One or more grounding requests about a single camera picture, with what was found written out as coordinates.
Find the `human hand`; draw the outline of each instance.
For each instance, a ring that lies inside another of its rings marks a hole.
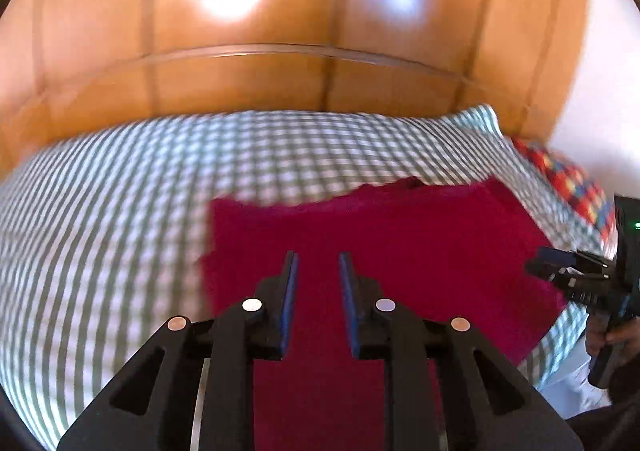
[[[627,321],[623,325],[607,332],[607,320],[591,314],[587,319],[587,353],[597,357],[600,350],[607,345],[624,343],[617,366],[626,365],[640,353],[640,318]]]

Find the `silver bolt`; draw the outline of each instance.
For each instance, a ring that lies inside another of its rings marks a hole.
[[[471,328],[471,323],[469,323],[463,317],[454,317],[451,320],[451,328],[453,328],[453,330],[456,330],[458,332],[466,332]]]
[[[392,312],[396,309],[396,302],[383,297],[376,301],[376,308],[380,310],[380,312]]]
[[[166,326],[169,330],[173,330],[174,332],[176,332],[178,330],[182,330],[185,326],[187,326],[187,320],[181,316],[172,317],[168,321]]]
[[[260,301],[256,297],[250,297],[249,299],[242,301],[242,309],[246,310],[247,312],[256,312],[261,308],[262,301]]]

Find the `wooden headboard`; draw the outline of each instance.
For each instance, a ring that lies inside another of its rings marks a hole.
[[[0,160],[169,114],[437,116],[491,104],[545,139],[587,0],[12,0],[0,18]]]

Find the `checkered bedsheet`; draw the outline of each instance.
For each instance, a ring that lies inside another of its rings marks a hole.
[[[239,112],[129,124],[34,155],[0,184],[0,383],[53,449],[170,316],[208,317],[196,261],[206,209],[323,200],[415,175],[495,174],[556,247],[599,251],[577,215],[476,107],[440,120]],[[542,384],[583,329],[570,305],[520,370]]]

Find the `device handle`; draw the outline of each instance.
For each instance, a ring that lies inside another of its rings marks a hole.
[[[619,327],[625,322],[625,319],[619,316],[610,316],[609,323],[607,324],[607,332]],[[609,387],[609,381],[616,369],[620,352],[624,348],[624,343],[617,343],[615,345],[606,345],[600,350],[597,357],[592,357],[589,364],[590,372],[588,381],[591,386],[599,387],[600,389],[606,389]]]

